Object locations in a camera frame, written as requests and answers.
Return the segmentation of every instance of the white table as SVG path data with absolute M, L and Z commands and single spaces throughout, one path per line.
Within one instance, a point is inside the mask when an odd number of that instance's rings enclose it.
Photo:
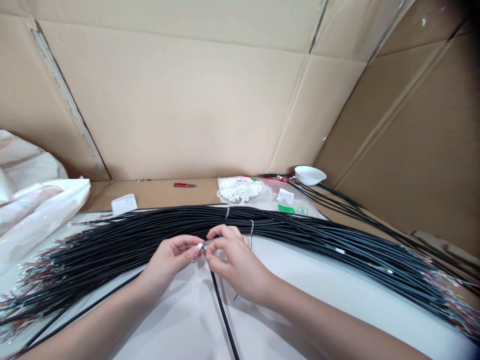
M 98 218 L 98 213 L 77 214 L 72 223 Z M 83 230 L 59 228 L 32 254 L 49 248 L 51 241 Z M 274 274 L 403 340 L 434 360 L 473 359 L 477 349 L 453 326 L 349 267 L 292 246 L 254 236 L 252 250 Z M 82 299 L 57 322 L 62 324 L 138 270 Z M 0 276 L 0 292 L 11 290 L 17 267 Z M 285 319 L 272 311 L 236 298 L 225 281 L 218 285 L 241 359 L 321 359 L 321 355 Z M 9 343 L 0 344 L 0 357 L 19 349 L 41 324 L 31 326 Z M 111 352 L 110 359 L 230 359 L 227 333 L 220 314 L 210 270 L 202 257 L 180 271 L 158 305 L 140 319 Z

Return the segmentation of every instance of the finger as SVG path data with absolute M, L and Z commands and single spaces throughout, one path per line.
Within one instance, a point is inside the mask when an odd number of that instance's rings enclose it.
M 222 278 L 226 278 L 228 276 L 231 265 L 223 262 L 215 255 L 207 255 L 206 262 L 208 263 L 210 270 L 215 274 L 218 274 Z
M 208 240 L 211 240 L 215 236 L 223 236 L 224 238 L 228 238 L 228 237 L 232 237 L 233 235 L 234 235 L 234 232 L 232 231 L 232 229 L 230 229 L 227 225 L 222 224 L 222 225 L 217 225 L 215 227 L 212 227 L 208 232 L 206 238 Z
M 177 271 L 180 270 L 185 265 L 195 260 L 199 252 L 200 252 L 200 249 L 198 248 L 198 246 L 192 246 L 187 251 L 184 251 L 180 255 L 175 256 L 174 260 L 176 264 L 176 270 Z
M 197 245 L 198 243 L 205 243 L 201 238 L 192 235 L 179 235 L 168 240 L 177 248 L 185 244 Z
M 244 242 L 248 247 L 250 247 L 249 238 L 246 237 L 245 235 L 242 235 L 241 238 L 242 238 L 243 242 Z
M 213 255 L 218 249 L 222 249 L 225 252 L 228 251 L 229 243 L 231 240 L 228 239 L 215 239 L 213 240 L 210 245 L 208 245 L 206 249 L 206 256 Z
M 235 235 L 237 235 L 239 238 L 242 237 L 242 233 L 240 232 L 240 230 L 239 230 L 238 227 L 236 227 L 236 226 L 229 226 L 228 228 L 231 229 L 231 230 L 233 231 L 233 233 L 234 233 Z
M 193 244 L 185 244 L 185 245 L 182 245 L 180 247 L 178 247 L 178 251 L 180 251 L 181 253 L 183 253 L 184 251 L 187 251 L 188 249 L 190 249 L 191 247 L 194 247 L 196 245 L 193 245 Z

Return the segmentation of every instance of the hand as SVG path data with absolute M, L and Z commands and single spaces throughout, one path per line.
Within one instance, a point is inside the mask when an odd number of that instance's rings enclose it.
M 161 297 L 179 270 L 200 257 L 200 249 L 197 247 L 199 243 L 205 242 L 191 235 L 163 240 L 146 269 L 134 281 L 140 287 L 139 290 L 152 295 L 155 300 Z
M 207 239 L 220 235 L 206 250 L 206 261 L 215 274 L 224 278 L 244 299 L 265 306 L 273 275 L 249 248 L 249 240 L 236 226 L 218 225 L 212 228 Z M 222 249 L 227 262 L 216 257 L 215 251 Z

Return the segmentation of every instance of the cable tie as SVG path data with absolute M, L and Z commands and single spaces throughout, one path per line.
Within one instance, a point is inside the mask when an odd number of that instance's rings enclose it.
M 251 230 L 250 230 L 250 250 L 252 250 L 252 234 L 254 233 L 254 221 L 250 219 L 251 221 Z

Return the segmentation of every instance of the cable bundle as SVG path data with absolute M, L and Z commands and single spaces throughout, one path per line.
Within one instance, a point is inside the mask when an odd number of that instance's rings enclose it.
M 79 224 L 91 228 L 59 240 L 57 246 L 42 252 L 37 262 L 25 264 L 21 287 L 0 303 L 3 337 L 20 332 L 40 318 L 55 315 L 19 352 L 24 354 L 53 335 L 33 343 L 75 302 L 120 274 L 145 265 L 162 240 L 182 234 L 205 239 L 208 231 L 220 224 L 237 226 L 242 234 L 274 239 L 349 265 L 458 326 L 474 341 L 480 338 L 478 313 L 445 291 L 448 283 L 458 282 L 412 249 L 315 217 L 244 206 L 200 205 L 126 213 Z

